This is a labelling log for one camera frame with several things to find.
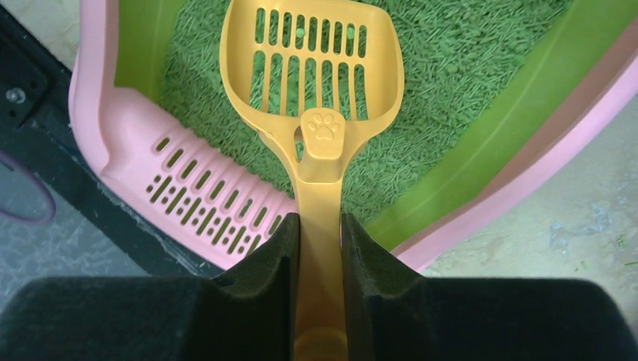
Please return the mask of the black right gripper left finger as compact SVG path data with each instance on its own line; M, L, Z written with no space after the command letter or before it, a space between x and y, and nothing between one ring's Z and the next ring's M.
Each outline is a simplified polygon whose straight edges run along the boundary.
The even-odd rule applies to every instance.
M290 360L299 216L215 278L56 277L1 315L3 360Z

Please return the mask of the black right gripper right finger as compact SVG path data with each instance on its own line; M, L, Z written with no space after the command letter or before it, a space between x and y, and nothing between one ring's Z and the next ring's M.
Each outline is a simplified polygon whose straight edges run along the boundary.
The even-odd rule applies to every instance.
M573 278L428 278L342 216L351 360L635 360L618 306Z

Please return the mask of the pink and green litter box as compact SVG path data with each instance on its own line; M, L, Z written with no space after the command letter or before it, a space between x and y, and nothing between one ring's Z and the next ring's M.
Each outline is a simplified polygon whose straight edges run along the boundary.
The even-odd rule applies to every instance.
M157 105L180 1L83 1L69 90L77 145L142 217L230 268L294 201ZM576 1L442 161L368 226L420 271L540 187L636 95L637 3Z

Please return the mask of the yellow litter scoop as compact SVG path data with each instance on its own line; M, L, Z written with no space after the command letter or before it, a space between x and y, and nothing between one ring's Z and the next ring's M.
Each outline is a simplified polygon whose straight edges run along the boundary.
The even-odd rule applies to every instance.
M392 19L354 1L232 1L220 39L220 73L238 115L280 159L300 217L293 357L346 360L340 241L342 182L350 161L396 118L405 84ZM367 118L326 107L322 67L348 68L350 112L363 70Z

